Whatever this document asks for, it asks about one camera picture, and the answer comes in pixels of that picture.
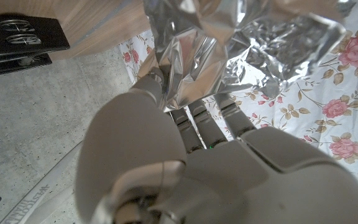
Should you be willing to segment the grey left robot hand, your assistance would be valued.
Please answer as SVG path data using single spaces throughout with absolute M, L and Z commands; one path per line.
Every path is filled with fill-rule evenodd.
M 153 68 L 94 116 L 75 182 L 85 223 L 358 223 L 358 181 L 276 128 L 257 129 L 225 94 L 228 141 L 201 101 L 160 109 Z

